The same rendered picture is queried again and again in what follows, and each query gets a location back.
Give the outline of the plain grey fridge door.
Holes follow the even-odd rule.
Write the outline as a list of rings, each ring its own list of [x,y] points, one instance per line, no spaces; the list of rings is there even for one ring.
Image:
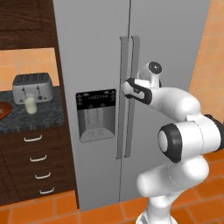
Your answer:
[[[163,87],[187,91],[209,5],[210,0],[131,0],[127,76],[130,77],[131,70],[131,37],[138,36],[138,71],[146,63],[156,61],[162,66],[160,80]],[[130,157],[125,157],[129,111],[129,99],[125,98],[121,201],[140,196],[137,190],[139,174],[169,162],[158,147],[158,131],[173,120],[139,101],[134,102],[131,153]]]

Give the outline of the brown bowl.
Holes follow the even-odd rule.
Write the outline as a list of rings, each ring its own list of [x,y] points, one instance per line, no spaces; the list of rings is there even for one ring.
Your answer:
[[[0,101],[0,120],[4,119],[12,110],[10,103],[6,101]]]

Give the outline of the dark wood drawer front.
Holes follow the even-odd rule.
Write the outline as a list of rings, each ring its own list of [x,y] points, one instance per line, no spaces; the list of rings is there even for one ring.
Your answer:
[[[67,177],[67,168],[62,164],[14,164],[9,166],[13,181],[31,180],[64,180]],[[35,179],[34,175],[46,175],[51,172],[49,178]]]
[[[67,153],[60,147],[36,147],[36,148],[15,148],[2,150],[3,157],[8,166],[10,165],[30,165],[30,164],[52,164],[63,161]],[[30,158],[42,158],[47,155],[47,159],[41,162],[32,163]]]
[[[24,137],[34,138],[42,135],[42,139],[37,142],[26,143]],[[0,149],[12,148],[12,147],[28,147],[37,145],[52,145],[58,144],[62,141],[67,133],[63,128],[44,128],[35,129],[29,131],[22,131],[18,133],[2,134],[0,135]]]
[[[57,193],[63,193],[67,191],[72,191],[74,186],[69,184],[67,181],[57,181],[57,180],[27,180],[27,181],[14,181],[13,182],[18,197],[20,200],[33,200],[36,198],[42,198],[45,196],[54,195]],[[54,187],[54,192],[49,194],[40,194],[39,190],[47,191]]]

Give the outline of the silver toaster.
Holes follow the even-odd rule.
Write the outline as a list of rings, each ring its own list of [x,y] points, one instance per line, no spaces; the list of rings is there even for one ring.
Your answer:
[[[36,103],[49,102],[54,98],[53,83],[49,73],[18,74],[12,83],[16,104],[24,104],[25,97],[33,94]]]

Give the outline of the glass of lemonade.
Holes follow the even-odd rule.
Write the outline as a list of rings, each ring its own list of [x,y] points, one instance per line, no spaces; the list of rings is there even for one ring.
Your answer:
[[[34,94],[27,94],[24,97],[24,105],[26,112],[30,115],[34,115],[38,110]]]

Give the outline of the dark wood cupboard door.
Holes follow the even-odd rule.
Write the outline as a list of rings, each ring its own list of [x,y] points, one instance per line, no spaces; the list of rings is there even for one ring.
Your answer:
[[[13,185],[11,175],[0,153],[0,206],[19,201],[18,193]]]

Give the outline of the dark wood wall cupboard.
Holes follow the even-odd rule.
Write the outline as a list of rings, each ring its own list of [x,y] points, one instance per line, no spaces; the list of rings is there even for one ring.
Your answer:
[[[0,0],[0,50],[56,45],[53,0]]]

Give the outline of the grey fridge door with dispenser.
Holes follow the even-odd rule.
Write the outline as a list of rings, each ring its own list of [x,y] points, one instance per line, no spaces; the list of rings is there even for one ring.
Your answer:
[[[121,36],[130,0],[53,0],[80,210],[120,200]]]

